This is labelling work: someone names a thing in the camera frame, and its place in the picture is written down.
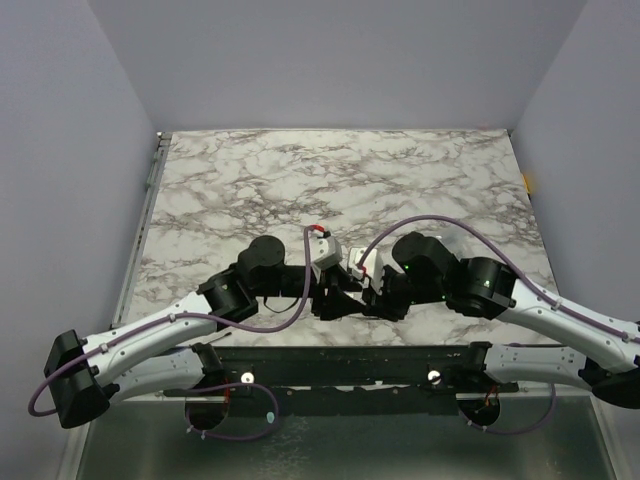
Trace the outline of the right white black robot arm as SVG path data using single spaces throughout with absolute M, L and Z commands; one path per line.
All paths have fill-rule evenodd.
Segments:
M 515 267 L 486 257 L 457 258 L 437 238 L 417 232 L 393 247 L 399 271 L 374 247 L 360 249 L 355 272 L 386 303 L 442 302 L 456 313 L 537 332 L 553 345 L 492 345 L 459 367 L 461 383 L 481 391 L 493 381 L 570 385 L 626 409 L 639 406 L 639 326 L 553 294 Z

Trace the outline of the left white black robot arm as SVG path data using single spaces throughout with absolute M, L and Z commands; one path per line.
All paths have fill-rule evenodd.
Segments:
M 236 262 L 173 305 L 108 331 L 59 334 L 44 366 L 39 393 L 49 392 L 60 426 L 87 424 L 118 402 L 146 393 L 191 389 L 206 395 L 221 371 L 193 339 L 223 328 L 275 334 L 292 327 L 310 304 L 315 316 L 334 320 L 361 312 L 353 293 L 379 288 L 375 251 L 354 247 L 344 256 L 334 236 L 312 226 L 303 234 L 304 263 L 285 263 L 284 244 L 254 239 Z

